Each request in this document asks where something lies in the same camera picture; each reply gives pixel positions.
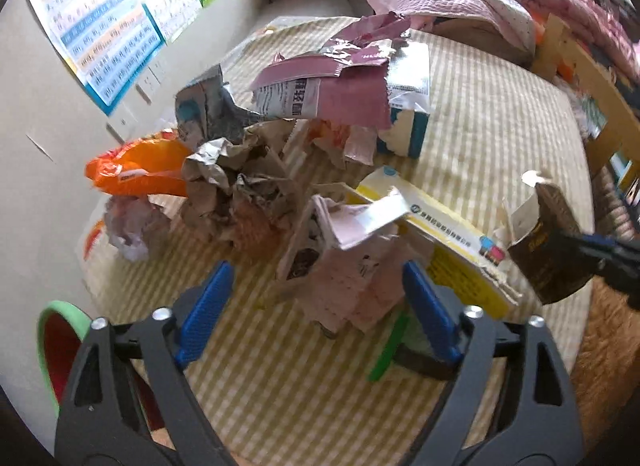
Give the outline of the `wall socket plate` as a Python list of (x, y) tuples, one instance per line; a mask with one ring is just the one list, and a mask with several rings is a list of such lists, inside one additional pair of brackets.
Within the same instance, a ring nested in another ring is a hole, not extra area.
[(106, 120), (107, 131), (120, 144), (131, 141), (137, 127), (138, 119), (126, 104), (120, 104)]

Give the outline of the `orange chip bag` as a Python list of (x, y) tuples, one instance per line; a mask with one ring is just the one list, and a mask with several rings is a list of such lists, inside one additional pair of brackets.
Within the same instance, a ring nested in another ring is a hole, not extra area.
[(192, 154), (176, 129), (160, 130), (94, 157), (85, 166), (85, 177), (114, 196), (186, 196), (181, 170)]

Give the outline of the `brown cigarette box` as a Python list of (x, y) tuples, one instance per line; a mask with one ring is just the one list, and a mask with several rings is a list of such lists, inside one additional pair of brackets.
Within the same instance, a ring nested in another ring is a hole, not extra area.
[(530, 188), (529, 197), (518, 207), (503, 201), (495, 235), (538, 300), (557, 303), (593, 278), (579, 251), (566, 239), (582, 235), (582, 228), (560, 186), (548, 174), (527, 170), (522, 181)]

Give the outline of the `pink torn wrapper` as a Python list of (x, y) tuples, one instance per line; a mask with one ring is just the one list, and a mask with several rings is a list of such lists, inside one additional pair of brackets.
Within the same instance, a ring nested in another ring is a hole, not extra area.
[(386, 59), (343, 62), (301, 55), (264, 68), (250, 85), (265, 117), (322, 119), (338, 125), (390, 129)]

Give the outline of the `green marker pen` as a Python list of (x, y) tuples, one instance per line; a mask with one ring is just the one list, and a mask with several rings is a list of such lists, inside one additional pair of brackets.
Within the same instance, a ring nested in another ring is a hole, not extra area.
[(368, 375), (369, 382), (379, 382), (390, 368), (402, 339), (404, 339), (408, 324), (409, 314), (406, 310), (402, 310), (396, 317), (390, 336), (388, 336), (378, 360)]

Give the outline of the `yellow medicine box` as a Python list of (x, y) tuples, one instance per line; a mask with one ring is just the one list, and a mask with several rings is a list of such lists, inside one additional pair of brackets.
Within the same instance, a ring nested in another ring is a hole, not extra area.
[(391, 189), (398, 189), (409, 206), (407, 222), (434, 244), (426, 266), (434, 283), (452, 288), (462, 302), (476, 304), (496, 319), (515, 310), (522, 295), (509, 285), (506, 252), (492, 238), (392, 167), (376, 169), (356, 187), (370, 199)]

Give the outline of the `maroon pocky foil wrapper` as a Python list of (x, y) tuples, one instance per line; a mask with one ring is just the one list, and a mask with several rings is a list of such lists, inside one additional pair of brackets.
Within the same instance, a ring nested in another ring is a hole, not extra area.
[(396, 13), (363, 17), (329, 38), (319, 53), (345, 66), (384, 65), (409, 28), (410, 19)]

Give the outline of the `brown paper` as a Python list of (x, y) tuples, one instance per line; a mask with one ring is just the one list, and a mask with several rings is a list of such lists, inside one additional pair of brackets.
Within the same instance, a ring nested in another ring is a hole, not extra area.
[(182, 222), (204, 241), (218, 241), (252, 258), (276, 252), (302, 207), (302, 191), (282, 160), (293, 120), (258, 123), (234, 144), (224, 137), (186, 157)]

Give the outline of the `green rimmed red bin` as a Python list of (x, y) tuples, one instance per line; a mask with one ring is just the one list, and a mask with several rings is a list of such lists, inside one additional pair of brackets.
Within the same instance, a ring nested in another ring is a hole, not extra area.
[(87, 335), (91, 319), (77, 305), (53, 300), (46, 305), (37, 322), (37, 352), (44, 386), (49, 392), (55, 414), (72, 370), (75, 356)]

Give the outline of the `brown plush toy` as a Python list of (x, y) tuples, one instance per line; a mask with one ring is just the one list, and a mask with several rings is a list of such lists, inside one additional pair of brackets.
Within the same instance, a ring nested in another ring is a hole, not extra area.
[(639, 385), (639, 313), (626, 297), (592, 281), (582, 344), (570, 377), (587, 449), (593, 448)]

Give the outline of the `white paper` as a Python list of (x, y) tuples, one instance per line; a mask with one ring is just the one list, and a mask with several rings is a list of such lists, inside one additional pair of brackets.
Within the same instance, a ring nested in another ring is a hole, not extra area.
[(111, 196), (103, 215), (108, 242), (130, 262), (149, 260), (163, 246), (170, 218), (148, 196)]

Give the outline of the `pinyin wall poster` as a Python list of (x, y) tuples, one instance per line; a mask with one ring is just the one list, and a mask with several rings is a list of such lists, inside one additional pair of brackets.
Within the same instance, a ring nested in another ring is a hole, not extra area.
[(29, 0), (53, 48), (111, 114), (164, 44), (142, 0)]

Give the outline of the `pink receipt paper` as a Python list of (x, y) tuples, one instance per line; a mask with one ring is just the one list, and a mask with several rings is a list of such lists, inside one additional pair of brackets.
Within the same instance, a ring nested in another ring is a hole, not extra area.
[(434, 246), (409, 224), (393, 186), (371, 199), (344, 184), (319, 187), (296, 223), (271, 293), (329, 334), (370, 330), (405, 297), (402, 267), (430, 263)]

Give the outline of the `blue snack wrapper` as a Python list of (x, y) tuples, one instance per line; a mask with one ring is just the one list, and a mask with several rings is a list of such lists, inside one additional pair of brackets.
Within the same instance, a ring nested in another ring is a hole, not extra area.
[(210, 67), (177, 93), (175, 116), (180, 140), (192, 152), (217, 139), (241, 144), (245, 129), (264, 120), (235, 102), (220, 65)]

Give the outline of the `white blue milk carton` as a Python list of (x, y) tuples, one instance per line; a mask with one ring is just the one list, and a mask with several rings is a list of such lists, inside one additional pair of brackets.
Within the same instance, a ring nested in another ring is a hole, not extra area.
[(390, 129), (378, 131), (378, 149), (400, 157), (421, 155), (431, 114), (430, 49), (405, 41), (390, 59), (387, 73)]

